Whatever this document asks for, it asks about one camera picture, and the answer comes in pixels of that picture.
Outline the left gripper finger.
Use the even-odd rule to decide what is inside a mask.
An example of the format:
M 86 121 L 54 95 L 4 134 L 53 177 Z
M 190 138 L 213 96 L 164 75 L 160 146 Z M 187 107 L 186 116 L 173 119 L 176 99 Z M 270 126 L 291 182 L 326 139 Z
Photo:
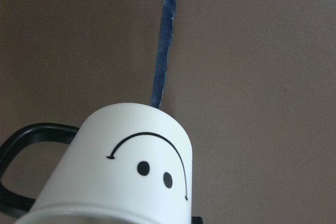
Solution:
M 192 216 L 191 224 L 203 224 L 202 217 L 199 216 Z

